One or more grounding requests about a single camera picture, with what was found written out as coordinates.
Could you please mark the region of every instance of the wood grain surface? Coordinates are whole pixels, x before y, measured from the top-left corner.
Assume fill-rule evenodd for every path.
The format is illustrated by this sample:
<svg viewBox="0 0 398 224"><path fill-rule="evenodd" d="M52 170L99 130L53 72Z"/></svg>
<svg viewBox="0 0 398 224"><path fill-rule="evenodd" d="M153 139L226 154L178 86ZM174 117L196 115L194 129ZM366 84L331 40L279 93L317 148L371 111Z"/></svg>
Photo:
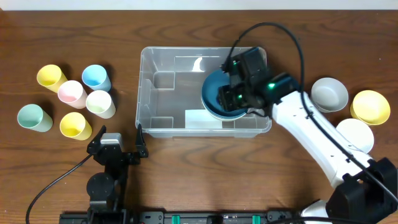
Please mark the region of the wood grain surface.
<svg viewBox="0 0 398 224"><path fill-rule="evenodd" d="M398 164L398 11L52 11L0 12L0 223L24 223L40 190L86 156L88 141L62 136L61 118L79 111L93 127L122 134L126 150L135 138L140 52L147 46L227 47L257 22L285 24L300 38L306 89L334 77L350 93L376 90L390 102L388 122L371 127L375 159ZM299 58L280 30L263 27L241 46L263 46L277 71L298 77ZM101 119L61 103L36 82L46 65L61 66L69 80L81 81L85 67L104 65L117 112ZM53 118L47 133L21 128L17 112L36 103ZM337 125L349 108L326 114ZM130 168L129 208L168 211L266 210L301 208L327 200L333 189L321 168L283 128L254 139L146 136L150 157ZM31 223L58 223L63 211L85 211L88 179L103 167L89 160L48 190L35 204ZM398 222L391 215L382 223Z"/></svg>

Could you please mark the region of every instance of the yellow bowl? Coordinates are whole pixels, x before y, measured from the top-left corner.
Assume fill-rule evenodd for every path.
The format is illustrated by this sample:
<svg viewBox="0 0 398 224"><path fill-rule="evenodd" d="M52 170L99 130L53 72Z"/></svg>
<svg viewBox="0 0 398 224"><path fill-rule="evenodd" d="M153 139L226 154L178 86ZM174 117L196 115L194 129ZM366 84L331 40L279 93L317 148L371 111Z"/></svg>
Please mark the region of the yellow bowl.
<svg viewBox="0 0 398 224"><path fill-rule="evenodd" d="M350 112L353 118L367 125L379 125L388 120L391 109L386 98L380 93L365 90L355 96Z"/></svg>
<svg viewBox="0 0 398 224"><path fill-rule="evenodd" d="M68 113L60 123L61 133L77 140L86 140L91 136L92 128L83 115L77 112Z"/></svg>

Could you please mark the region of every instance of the yellow cup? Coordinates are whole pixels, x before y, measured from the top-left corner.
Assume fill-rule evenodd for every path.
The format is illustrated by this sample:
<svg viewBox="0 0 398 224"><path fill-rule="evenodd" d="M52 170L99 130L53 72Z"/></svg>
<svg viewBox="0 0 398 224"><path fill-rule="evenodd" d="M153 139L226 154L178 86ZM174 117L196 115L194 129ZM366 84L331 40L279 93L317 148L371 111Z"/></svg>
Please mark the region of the yellow cup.
<svg viewBox="0 0 398 224"><path fill-rule="evenodd" d="M386 98L380 93L365 90L355 96L350 112L353 118L367 125L379 125L388 120L391 109Z"/></svg>
<svg viewBox="0 0 398 224"><path fill-rule="evenodd" d="M46 65L37 73L37 82L55 93L58 93L58 89L66 81L68 80L61 68L56 65Z"/></svg>
<svg viewBox="0 0 398 224"><path fill-rule="evenodd" d="M77 140L86 140L93 132L85 117L77 112L65 115L61 120L60 129L64 136Z"/></svg>

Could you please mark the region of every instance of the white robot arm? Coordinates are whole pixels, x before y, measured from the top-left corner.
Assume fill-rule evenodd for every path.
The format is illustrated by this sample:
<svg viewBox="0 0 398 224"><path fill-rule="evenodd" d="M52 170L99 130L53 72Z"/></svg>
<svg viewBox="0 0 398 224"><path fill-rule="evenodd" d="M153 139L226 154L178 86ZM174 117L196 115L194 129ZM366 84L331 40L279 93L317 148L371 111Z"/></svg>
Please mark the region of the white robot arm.
<svg viewBox="0 0 398 224"><path fill-rule="evenodd" d="M313 112L313 117L318 121L324 130L352 153L357 160L365 167L369 167L368 160L372 159L368 154L360 151L347 141L330 122L314 107L312 102L304 93L306 105ZM347 161L347 157L315 126L308 118L303 108L300 93L294 91L281 99L281 103L274 104L272 117L276 123L283 126L290 132L301 145L310 153L322 168L331 186L335 189L344 182L343 176L358 174L362 170L353 162ZM302 217L328 217L326 202L317 201L301 212Z"/></svg>

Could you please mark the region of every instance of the plastic storage container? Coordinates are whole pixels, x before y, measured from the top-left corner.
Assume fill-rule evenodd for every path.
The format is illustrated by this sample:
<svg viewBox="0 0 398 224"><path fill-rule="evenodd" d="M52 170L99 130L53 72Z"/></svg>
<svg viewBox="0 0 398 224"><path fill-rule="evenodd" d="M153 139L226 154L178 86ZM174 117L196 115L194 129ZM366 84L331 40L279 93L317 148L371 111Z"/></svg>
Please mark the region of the plastic storage container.
<svg viewBox="0 0 398 224"><path fill-rule="evenodd" d="M233 55L250 47L236 47ZM271 120L246 114L218 121L201 102L205 78L225 61L229 47L146 47L141 52L136 126L155 138L233 136L253 138Z"/></svg>

